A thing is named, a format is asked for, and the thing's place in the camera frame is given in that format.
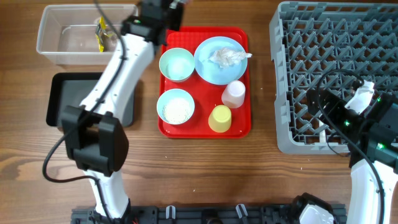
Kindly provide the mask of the mint green bowl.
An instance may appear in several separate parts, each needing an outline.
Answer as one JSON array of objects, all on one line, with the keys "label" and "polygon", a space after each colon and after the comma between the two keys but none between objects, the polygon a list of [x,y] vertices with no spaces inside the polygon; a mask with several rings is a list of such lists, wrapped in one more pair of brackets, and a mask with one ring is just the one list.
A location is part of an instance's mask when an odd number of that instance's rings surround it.
[{"label": "mint green bowl", "polygon": [[160,57],[159,69],[166,79],[180,83],[188,80],[195,71],[195,60],[188,50],[172,48]]}]

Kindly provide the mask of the yellow candy wrapper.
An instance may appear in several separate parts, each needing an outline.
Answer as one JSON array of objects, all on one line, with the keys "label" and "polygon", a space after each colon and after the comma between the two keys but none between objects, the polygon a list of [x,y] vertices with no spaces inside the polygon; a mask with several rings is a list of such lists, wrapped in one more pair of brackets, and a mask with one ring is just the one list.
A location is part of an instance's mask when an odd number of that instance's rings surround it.
[{"label": "yellow candy wrapper", "polygon": [[104,17],[100,17],[95,30],[95,36],[98,42],[98,48],[100,52],[104,52],[105,50],[104,38],[112,38],[113,35],[114,32],[106,28]]}]

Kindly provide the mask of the pink plastic cup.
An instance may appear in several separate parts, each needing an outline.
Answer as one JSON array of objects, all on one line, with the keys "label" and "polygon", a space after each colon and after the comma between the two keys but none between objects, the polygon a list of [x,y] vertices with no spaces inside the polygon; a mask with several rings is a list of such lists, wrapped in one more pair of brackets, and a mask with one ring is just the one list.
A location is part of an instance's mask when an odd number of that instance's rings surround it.
[{"label": "pink plastic cup", "polygon": [[244,103],[246,87],[239,80],[232,81],[225,88],[221,100],[228,108],[239,108]]}]

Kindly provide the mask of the yellow plastic cup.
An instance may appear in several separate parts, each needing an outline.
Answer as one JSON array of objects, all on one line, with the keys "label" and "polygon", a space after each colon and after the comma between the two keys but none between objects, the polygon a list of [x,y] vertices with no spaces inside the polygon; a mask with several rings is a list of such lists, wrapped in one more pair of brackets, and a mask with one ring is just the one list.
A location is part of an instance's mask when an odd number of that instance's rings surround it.
[{"label": "yellow plastic cup", "polygon": [[224,133],[232,123],[231,110],[225,105],[216,106],[208,118],[209,127],[216,133]]}]

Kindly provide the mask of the white tissue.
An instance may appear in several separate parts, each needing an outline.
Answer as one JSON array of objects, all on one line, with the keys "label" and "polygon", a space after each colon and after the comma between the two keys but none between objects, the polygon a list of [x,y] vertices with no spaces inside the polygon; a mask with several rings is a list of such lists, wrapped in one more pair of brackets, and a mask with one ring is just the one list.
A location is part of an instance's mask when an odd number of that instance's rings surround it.
[{"label": "white tissue", "polygon": [[243,51],[236,51],[229,48],[222,48],[216,50],[212,56],[209,57],[209,61],[219,65],[220,68],[228,68],[233,65],[239,64],[241,61],[251,58],[252,54]]}]

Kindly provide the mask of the white rice pile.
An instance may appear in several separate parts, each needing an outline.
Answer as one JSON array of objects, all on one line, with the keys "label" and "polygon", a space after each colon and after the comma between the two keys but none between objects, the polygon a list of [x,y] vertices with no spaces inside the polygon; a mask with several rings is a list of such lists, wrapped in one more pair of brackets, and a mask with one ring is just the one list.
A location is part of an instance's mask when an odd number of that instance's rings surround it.
[{"label": "white rice pile", "polygon": [[163,116],[170,124],[182,124],[190,117],[191,108],[184,98],[171,99],[163,109]]}]

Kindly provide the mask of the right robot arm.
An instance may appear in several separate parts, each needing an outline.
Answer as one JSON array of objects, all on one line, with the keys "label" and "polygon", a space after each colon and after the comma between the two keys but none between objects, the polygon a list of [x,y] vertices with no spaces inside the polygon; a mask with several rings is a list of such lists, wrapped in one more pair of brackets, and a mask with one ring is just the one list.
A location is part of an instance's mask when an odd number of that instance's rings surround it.
[{"label": "right robot arm", "polygon": [[348,214],[310,194],[295,198],[291,223],[389,223],[397,185],[397,97],[382,94],[371,103],[369,90],[357,90],[348,102],[330,91],[312,90],[308,105],[346,140],[351,153],[351,200]]}]

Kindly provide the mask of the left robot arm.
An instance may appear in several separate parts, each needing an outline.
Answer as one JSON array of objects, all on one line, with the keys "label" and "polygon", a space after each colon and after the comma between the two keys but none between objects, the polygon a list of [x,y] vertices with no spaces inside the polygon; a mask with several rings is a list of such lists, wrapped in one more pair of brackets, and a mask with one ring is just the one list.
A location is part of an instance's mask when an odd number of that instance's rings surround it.
[{"label": "left robot arm", "polygon": [[178,31],[184,1],[141,1],[122,21],[116,48],[95,87],[79,106],[66,106],[60,121],[69,159],[89,179],[96,199],[94,223],[130,223],[131,203],[121,168],[129,141],[121,121],[136,84],[152,63],[168,30]]}]

